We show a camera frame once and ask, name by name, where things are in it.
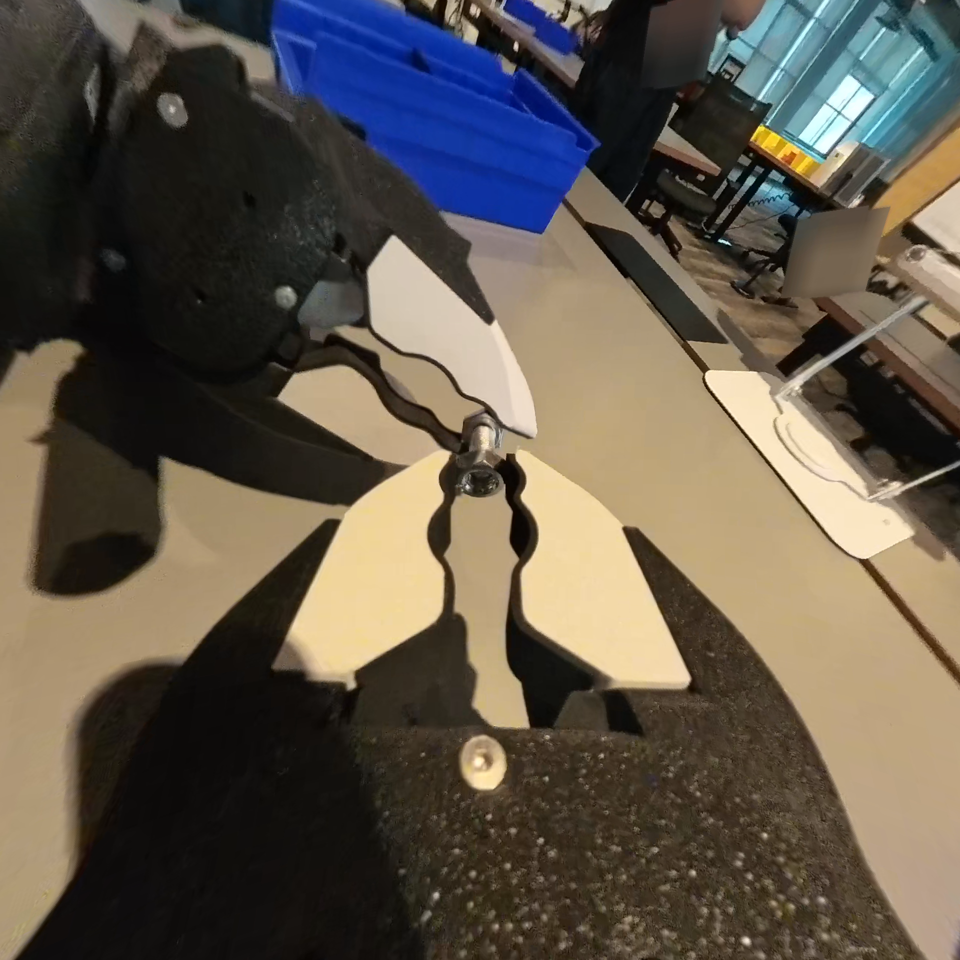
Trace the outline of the instruction poster board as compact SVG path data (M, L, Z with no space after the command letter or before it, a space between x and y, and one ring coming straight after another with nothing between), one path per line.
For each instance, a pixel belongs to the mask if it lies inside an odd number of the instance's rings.
M959 123L918 151L893 175L873 208L886 211L881 237L931 242L954 255L959 250Z

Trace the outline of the grey flat panel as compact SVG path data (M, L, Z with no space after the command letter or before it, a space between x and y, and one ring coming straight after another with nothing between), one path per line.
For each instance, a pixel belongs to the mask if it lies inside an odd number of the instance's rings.
M839 208L798 219L780 293L787 299L864 292L870 280L888 207Z

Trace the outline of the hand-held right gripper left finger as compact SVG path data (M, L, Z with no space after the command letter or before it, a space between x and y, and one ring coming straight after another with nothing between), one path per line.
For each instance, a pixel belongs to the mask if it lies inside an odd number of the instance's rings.
M445 504L450 454L434 452L351 505L273 662L351 689L363 668L431 627L447 604L447 573L428 540Z

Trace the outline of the person's left forearm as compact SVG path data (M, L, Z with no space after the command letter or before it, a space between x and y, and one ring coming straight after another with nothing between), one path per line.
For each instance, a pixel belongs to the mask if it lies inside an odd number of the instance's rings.
M1 347L63 335L89 264L91 192L116 87L79 2L2 2Z

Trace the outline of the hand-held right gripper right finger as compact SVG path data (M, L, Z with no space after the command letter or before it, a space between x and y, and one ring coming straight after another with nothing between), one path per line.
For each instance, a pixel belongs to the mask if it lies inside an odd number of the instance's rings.
M527 450L508 461L510 615L599 690L681 691L692 678L624 524Z

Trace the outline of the row of yellow bins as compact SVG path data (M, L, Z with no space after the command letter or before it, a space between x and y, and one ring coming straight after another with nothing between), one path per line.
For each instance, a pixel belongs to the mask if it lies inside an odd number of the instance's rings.
M816 171L822 164L816 156L780 136L768 126L758 126L750 138L750 143L804 176Z

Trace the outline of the black office chair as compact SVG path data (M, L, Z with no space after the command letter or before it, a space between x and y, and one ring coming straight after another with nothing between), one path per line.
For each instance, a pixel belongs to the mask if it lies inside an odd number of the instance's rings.
M683 245L670 227L672 217L690 215L703 224L718 212L716 197L721 187L771 109L771 102L757 100L730 80L715 77L679 117L676 132L714 163L717 173L695 182L696 171L690 163L651 158L649 170L627 200L627 210L663 241L674 259L679 260Z

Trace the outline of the silver hex bolt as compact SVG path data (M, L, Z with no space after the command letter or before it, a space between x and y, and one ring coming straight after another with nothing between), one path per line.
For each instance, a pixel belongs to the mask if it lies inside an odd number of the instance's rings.
M462 422L460 456L466 458L502 459L504 428L486 410L478 410Z

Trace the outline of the small blue bin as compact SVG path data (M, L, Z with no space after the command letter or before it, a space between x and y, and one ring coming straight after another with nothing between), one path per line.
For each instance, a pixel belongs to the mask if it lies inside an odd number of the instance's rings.
M577 35L536 3L504 1L502 10L507 16L533 28L534 37L556 53L566 56L579 52L580 41Z

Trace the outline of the white storage box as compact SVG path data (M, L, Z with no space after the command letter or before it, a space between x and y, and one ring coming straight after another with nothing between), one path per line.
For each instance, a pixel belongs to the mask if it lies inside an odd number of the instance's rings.
M841 208L855 206L864 191L889 163L881 151L862 142L846 140L809 175L822 197Z

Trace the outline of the wooden office desk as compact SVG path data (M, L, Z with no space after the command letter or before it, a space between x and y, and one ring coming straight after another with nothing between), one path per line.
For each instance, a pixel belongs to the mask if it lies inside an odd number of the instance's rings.
M528 25L506 13L501 4L488 1L465 2L464 11L476 14L481 22L495 27L510 39L519 51L528 54L534 63L547 75L558 81L566 90L575 87L583 62L577 54L561 54L541 42ZM696 171L699 176L718 176L720 167L693 147L668 124L657 136L654 153L662 159L677 162Z

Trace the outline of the large blue plastic bin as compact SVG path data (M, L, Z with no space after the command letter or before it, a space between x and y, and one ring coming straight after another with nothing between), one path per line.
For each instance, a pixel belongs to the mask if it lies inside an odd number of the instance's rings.
M385 2L274 2L270 35L284 87L440 210L541 234L598 146L528 71Z

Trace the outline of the silver hex nut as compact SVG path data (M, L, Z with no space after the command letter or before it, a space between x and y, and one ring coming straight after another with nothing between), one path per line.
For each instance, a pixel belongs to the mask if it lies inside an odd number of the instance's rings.
M489 498L504 485L503 457L493 449L468 450L455 458L454 490L458 496Z

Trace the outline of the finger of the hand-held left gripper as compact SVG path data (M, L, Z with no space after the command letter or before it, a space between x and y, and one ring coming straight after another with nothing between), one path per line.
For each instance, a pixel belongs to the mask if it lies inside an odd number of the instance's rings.
M381 406L396 421L429 436L434 444L451 453L462 450L458 431L443 424L438 415L418 402L401 381L390 374L375 350L338 334L330 334L322 342L309 342L295 363L289 390L306 386L308 375L328 369L352 370L363 378L376 394Z
M319 280L298 320L323 332L365 326L395 353L444 371L457 393L481 404L500 427L537 436L533 395L498 321L482 319L396 235L362 282Z

